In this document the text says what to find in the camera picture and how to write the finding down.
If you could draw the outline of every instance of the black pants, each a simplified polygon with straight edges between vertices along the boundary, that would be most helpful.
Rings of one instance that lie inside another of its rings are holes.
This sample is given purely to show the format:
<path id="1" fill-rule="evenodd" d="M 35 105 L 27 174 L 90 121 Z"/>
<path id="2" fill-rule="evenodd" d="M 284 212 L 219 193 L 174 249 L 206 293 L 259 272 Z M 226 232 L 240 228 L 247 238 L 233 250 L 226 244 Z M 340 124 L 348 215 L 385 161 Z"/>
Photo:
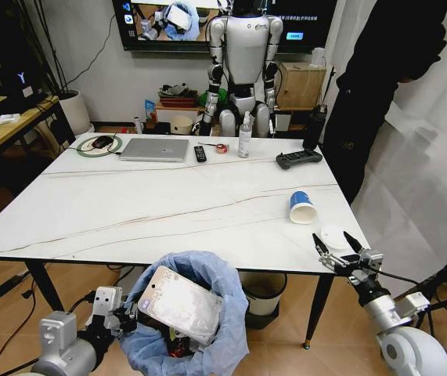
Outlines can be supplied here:
<path id="1" fill-rule="evenodd" d="M 323 153 L 351 204 L 364 181 L 369 152 L 398 85 L 381 81 L 347 86 L 341 88 L 327 122 Z"/>

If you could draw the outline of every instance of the mouse pad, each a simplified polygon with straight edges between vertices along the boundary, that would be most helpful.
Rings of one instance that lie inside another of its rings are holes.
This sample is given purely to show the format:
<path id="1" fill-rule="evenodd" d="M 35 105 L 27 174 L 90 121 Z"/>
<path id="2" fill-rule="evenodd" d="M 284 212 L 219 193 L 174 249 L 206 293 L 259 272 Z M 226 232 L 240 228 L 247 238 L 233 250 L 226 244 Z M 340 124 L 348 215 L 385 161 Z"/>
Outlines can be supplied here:
<path id="1" fill-rule="evenodd" d="M 119 139 L 117 136 L 113 136 L 114 141 L 110 145 L 105 146 L 102 149 L 96 149 L 96 148 L 92 147 L 92 143 L 94 143 L 98 137 L 99 136 L 95 136 L 90 139 L 86 139 L 79 146 L 77 146 L 77 152 L 82 157 L 90 157 L 90 158 L 104 157 L 108 154 L 112 154 L 112 153 L 116 152 L 122 146 L 122 140 Z"/>

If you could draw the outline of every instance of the white curtain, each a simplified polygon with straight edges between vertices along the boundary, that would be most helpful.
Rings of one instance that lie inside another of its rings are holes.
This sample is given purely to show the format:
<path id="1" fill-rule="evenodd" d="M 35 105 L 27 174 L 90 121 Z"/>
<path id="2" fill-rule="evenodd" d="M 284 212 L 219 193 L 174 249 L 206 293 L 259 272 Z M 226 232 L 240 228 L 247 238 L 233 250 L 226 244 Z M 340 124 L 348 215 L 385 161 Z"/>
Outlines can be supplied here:
<path id="1" fill-rule="evenodd" d="M 330 60 L 339 74 L 375 2 L 346 1 Z M 352 205 L 369 243 L 385 254 L 384 270 L 416 280 L 447 263 L 447 46 L 441 58 L 420 80 L 400 85 Z M 336 94 L 333 85 L 331 109 Z M 411 287 L 382 281 L 393 295 Z"/>

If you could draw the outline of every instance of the black jacket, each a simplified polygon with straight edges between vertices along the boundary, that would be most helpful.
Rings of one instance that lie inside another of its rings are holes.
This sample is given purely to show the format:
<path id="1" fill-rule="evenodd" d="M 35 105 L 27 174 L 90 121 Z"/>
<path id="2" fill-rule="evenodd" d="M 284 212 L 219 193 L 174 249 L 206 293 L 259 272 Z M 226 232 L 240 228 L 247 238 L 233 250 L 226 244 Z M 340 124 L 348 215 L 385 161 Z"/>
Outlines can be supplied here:
<path id="1" fill-rule="evenodd" d="M 338 86 L 416 80 L 439 61 L 447 0 L 378 0 Z"/>

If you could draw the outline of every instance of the marble table top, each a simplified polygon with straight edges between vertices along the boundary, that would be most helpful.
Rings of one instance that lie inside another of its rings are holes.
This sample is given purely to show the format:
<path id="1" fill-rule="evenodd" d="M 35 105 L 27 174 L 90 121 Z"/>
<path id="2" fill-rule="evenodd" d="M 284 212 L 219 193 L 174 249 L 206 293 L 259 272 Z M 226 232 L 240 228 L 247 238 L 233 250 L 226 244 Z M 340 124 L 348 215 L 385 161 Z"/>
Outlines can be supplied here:
<path id="1" fill-rule="evenodd" d="M 82 140 L 96 136 L 84 134 Z M 367 245 L 327 163 L 282 170 L 280 152 L 297 139 L 252 139 L 249 158 L 237 138 L 118 134 L 189 139 L 184 162 L 86 158 L 66 150 L 0 213 L 0 258 L 150 264 L 169 252 L 212 251 L 238 269 L 329 273 L 312 232 L 338 225 Z M 227 154 L 198 142 L 228 143 Z M 311 225 L 289 220 L 289 199 L 304 190 L 317 209 Z"/>

